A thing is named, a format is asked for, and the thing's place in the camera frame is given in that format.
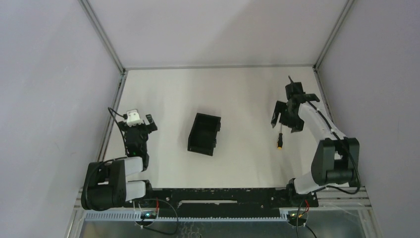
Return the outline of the black yellow handled screwdriver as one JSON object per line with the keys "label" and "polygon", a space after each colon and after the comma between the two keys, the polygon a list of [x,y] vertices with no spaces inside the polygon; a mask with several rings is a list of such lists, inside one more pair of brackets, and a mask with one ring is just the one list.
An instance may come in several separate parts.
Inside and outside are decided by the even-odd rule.
{"label": "black yellow handled screwdriver", "polygon": [[277,149],[281,150],[283,147],[283,133],[282,133],[282,129],[283,129],[283,124],[279,124],[279,135],[278,135],[278,140],[277,140]]}

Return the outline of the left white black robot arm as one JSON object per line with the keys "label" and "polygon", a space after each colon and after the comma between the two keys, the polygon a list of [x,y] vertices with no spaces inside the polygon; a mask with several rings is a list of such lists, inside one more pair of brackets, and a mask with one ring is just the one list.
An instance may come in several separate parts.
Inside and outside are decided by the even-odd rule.
{"label": "left white black robot arm", "polygon": [[142,119],[117,123],[122,133],[125,156],[88,165],[81,204],[85,210],[104,211],[122,207],[127,201],[136,199],[144,207],[153,204],[155,194],[148,188],[147,180],[127,180],[127,176],[144,172],[149,166],[147,141],[149,134],[157,130],[152,115]]}

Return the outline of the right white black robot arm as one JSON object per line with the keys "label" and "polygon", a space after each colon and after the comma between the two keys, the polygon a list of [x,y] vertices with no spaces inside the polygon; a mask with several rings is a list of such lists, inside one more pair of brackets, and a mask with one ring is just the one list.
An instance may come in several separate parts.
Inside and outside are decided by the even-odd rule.
{"label": "right white black robot arm", "polygon": [[292,133],[307,127],[317,142],[310,171],[289,180],[286,199],[290,205],[300,206],[306,195],[326,188],[345,194],[360,191],[360,144],[334,125],[315,94],[295,94],[287,102],[277,101],[271,125],[275,127],[277,124],[290,128]]}

